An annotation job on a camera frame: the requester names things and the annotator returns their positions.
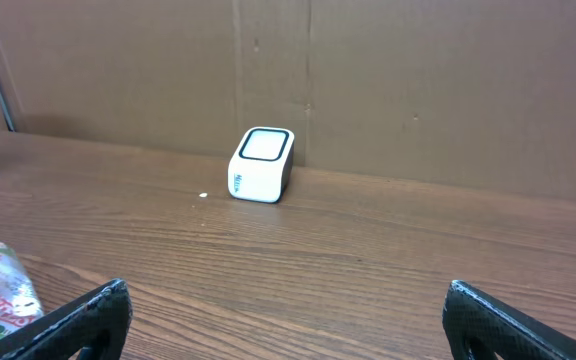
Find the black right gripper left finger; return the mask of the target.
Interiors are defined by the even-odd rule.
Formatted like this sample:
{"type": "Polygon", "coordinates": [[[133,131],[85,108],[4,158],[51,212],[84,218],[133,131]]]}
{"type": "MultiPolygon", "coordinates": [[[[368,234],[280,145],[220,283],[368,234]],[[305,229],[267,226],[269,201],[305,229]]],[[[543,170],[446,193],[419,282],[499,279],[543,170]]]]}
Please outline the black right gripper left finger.
{"type": "Polygon", "coordinates": [[[116,278],[0,339],[0,360],[118,360],[132,319],[127,284],[116,278]]]}

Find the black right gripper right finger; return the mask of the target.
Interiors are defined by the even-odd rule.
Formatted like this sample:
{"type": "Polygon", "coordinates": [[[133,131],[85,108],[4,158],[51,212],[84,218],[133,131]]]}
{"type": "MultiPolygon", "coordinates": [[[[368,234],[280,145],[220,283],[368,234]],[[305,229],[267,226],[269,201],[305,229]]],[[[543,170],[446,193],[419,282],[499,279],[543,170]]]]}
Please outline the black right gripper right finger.
{"type": "Polygon", "coordinates": [[[575,339],[462,280],[448,288],[442,325],[455,359],[576,359],[575,339]]]}

